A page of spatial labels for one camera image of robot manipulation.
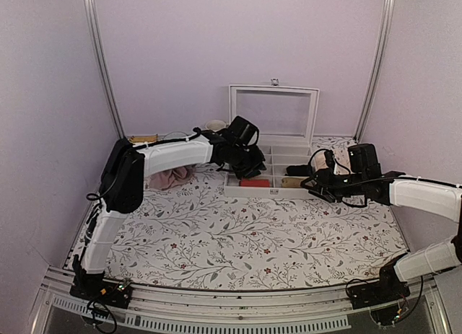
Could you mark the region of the red and white underwear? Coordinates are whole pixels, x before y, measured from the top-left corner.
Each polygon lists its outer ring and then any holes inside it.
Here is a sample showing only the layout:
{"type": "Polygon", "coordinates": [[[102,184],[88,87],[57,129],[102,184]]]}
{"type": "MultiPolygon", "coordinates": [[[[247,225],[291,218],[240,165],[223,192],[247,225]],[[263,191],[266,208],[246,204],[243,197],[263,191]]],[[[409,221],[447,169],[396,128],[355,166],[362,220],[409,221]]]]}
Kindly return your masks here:
{"type": "Polygon", "coordinates": [[[239,182],[239,186],[247,188],[270,188],[271,181],[268,179],[244,179],[239,182]]]}

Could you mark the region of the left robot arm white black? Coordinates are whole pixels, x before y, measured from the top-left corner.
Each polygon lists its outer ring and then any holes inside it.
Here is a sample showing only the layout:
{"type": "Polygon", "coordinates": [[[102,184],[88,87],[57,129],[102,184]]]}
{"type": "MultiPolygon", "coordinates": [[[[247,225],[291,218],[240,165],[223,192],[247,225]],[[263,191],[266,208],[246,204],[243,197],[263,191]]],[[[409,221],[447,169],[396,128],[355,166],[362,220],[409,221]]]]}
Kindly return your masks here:
{"type": "Polygon", "coordinates": [[[237,179],[251,179],[266,169],[258,147],[259,130],[245,121],[236,128],[220,131],[194,128],[193,134],[134,145],[118,140],[103,170],[96,193],[87,194],[95,202],[84,236],[84,250],[72,261],[74,285],[92,301],[107,295],[105,261],[126,217],[144,199],[146,177],[193,164],[228,166],[237,179]]]}

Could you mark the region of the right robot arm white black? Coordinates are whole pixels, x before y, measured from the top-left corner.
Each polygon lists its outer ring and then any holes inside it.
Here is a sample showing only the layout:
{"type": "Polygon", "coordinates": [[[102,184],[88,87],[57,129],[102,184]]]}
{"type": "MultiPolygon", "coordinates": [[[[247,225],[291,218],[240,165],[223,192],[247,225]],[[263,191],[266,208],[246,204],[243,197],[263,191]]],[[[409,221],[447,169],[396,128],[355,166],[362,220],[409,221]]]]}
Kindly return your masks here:
{"type": "MultiPolygon", "coordinates": [[[[364,175],[335,175],[330,169],[318,170],[301,181],[310,194],[329,203],[362,196],[364,203],[374,201],[385,206],[413,208],[461,223],[461,186],[436,180],[388,172],[367,179],[364,175]]],[[[373,287],[379,302],[389,302],[401,285],[431,273],[461,265],[461,227],[454,237],[395,258],[380,269],[380,281],[373,287]]]]}

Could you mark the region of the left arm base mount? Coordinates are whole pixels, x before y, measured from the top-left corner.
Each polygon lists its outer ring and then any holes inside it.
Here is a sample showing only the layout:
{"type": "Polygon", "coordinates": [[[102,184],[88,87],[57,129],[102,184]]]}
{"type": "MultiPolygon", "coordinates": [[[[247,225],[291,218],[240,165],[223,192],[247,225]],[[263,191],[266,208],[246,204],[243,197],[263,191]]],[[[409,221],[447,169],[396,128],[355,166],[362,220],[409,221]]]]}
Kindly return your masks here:
{"type": "Polygon", "coordinates": [[[127,309],[133,292],[131,284],[130,278],[106,281],[102,274],[90,274],[79,280],[75,277],[69,293],[83,300],[96,299],[111,307],[127,309]]]}

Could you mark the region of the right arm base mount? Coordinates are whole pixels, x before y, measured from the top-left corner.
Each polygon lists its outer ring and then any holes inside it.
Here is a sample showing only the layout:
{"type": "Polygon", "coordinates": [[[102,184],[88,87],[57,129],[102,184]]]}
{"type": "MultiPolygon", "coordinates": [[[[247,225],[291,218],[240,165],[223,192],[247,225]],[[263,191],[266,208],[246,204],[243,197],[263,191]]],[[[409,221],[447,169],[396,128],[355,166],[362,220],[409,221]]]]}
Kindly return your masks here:
{"type": "Polygon", "coordinates": [[[411,292],[407,283],[354,278],[346,284],[345,292],[353,309],[365,309],[395,302],[391,307],[372,310],[372,320],[382,327],[394,326],[405,318],[409,311],[407,298],[411,292]]]}

